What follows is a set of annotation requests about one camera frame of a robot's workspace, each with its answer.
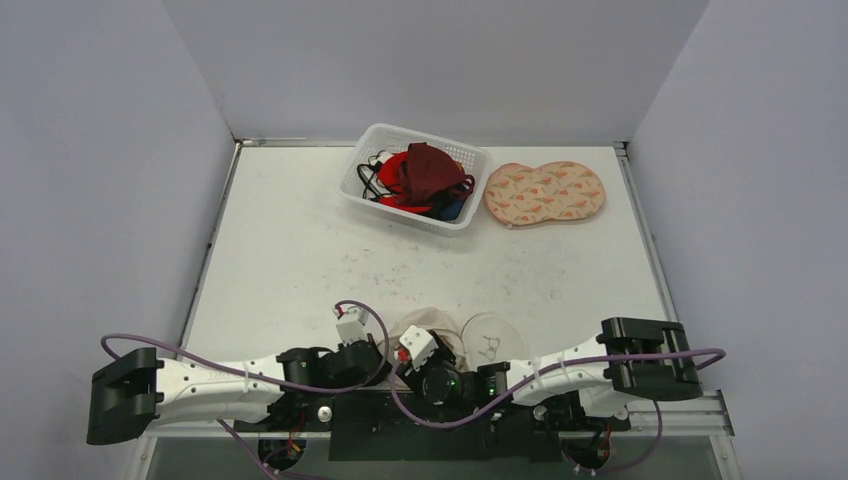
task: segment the laundry basket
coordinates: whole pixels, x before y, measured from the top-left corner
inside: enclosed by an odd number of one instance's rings
[[[436,147],[444,151],[455,161],[462,164],[465,173],[474,176],[474,192],[465,201],[465,205],[463,205],[462,211],[456,220],[449,222],[436,220],[362,198],[364,186],[356,174],[357,165],[366,163],[369,157],[376,155],[381,150],[403,152],[409,148],[410,143],[419,142],[425,142],[431,147]],[[471,223],[471,217],[477,211],[477,207],[480,206],[480,199],[483,197],[483,191],[485,190],[484,186],[491,172],[491,164],[492,157],[489,155],[489,152],[480,148],[406,128],[378,123],[371,125],[365,131],[365,134],[359,139],[356,147],[348,157],[344,175],[342,175],[341,182],[339,183],[339,191],[343,197],[354,202],[357,206],[363,207],[387,220],[452,237],[458,235],[463,228]]]

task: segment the white wall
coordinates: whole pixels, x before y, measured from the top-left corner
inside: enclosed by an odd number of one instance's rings
[[[0,477],[123,475],[99,336],[177,339],[232,149],[158,1],[0,3]]]
[[[164,0],[237,137],[629,139],[707,0]]]
[[[848,3],[713,0],[630,145],[747,479],[845,478]]]

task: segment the peanut-shaped cushion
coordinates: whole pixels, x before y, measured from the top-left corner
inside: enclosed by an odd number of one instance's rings
[[[554,162],[538,168],[518,163],[500,167],[489,177],[483,198],[499,221],[523,226],[589,218],[607,197],[592,170],[579,163]]]

